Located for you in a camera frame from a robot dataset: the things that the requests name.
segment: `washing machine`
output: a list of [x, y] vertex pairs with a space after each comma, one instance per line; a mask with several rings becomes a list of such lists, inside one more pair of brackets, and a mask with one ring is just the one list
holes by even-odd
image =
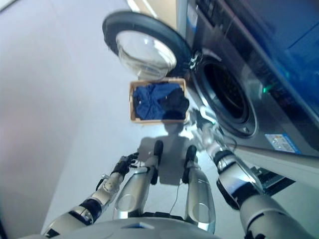
[[185, 39], [127, 11], [107, 16], [103, 33], [139, 78], [186, 78], [198, 105], [213, 109], [238, 145], [319, 156], [318, 115], [288, 84], [298, 75], [270, 57], [276, 46], [265, 51], [225, 1], [189, 1]]

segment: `blue clothing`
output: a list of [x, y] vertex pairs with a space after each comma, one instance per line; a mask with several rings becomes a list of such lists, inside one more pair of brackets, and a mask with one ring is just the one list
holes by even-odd
[[163, 119], [165, 111], [160, 106], [159, 100], [178, 88], [180, 86], [177, 83], [159, 83], [136, 87], [133, 98], [139, 102], [135, 108], [137, 116], [144, 120]]

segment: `black cloth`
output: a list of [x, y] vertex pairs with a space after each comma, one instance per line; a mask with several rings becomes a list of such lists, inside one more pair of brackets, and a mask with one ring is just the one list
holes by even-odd
[[183, 120], [189, 107], [189, 100], [185, 98], [184, 91], [178, 88], [160, 99], [159, 105], [165, 111], [163, 120]]

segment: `wooden basket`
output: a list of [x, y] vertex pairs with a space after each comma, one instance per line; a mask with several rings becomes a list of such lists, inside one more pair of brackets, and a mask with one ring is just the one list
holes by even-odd
[[[186, 97], [186, 82], [183, 78], [164, 78], [160, 81], [161, 83], [178, 83], [182, 90], [184, 91], [184, 95]], [[181, 123], [187, 120], [188, 113], [185, 114], [185, 119], [152, 119], [152, 120], [142, 120], [135, 115], [134, 105], [133, 105], [133, 92], [135, 91], [137, 86], [147, 86], [150, 84], [154, 84], [155, 82], [138, 80], [130, 82], [130, 90], [129, 90], [129, 102], [130, 102], [130, 120], [133, 123], [142, 123], [142, 124], [159, 124], [159, 123]]]

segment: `washing machine door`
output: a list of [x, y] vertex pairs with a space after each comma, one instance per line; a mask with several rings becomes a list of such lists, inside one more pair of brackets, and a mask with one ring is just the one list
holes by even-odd
[[102, 25], [104, 41], [122, 64], [139, 79], [182, 77], [191, 61], [191, 49], [172, 28], [150, 16], [119, 11]]

